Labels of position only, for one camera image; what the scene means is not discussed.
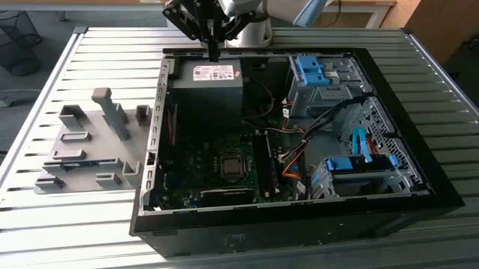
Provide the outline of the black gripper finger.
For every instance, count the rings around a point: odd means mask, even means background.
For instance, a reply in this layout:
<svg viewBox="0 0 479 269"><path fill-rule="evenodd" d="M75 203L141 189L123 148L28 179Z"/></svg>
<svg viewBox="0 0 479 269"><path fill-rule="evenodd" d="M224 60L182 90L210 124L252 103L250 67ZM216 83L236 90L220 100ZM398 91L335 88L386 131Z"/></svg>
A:
<svg viewBox="0 0 479 269"><path fill-rule="evenodd" d="M163 15L191 40L199 40L214 62L214 41L204 18L202 2L167 2Z"/></svg>
<svg viewBox="0 0 479 269"><path fill-rule="evenodd" d="M219 61L220 57L220 45L224 41L232 41L236 39L240 32L247 28L248 24L260 22L268 19L268 17L250 11L240 15L228 17L224 11L214 11L214 61Z"/></svg>

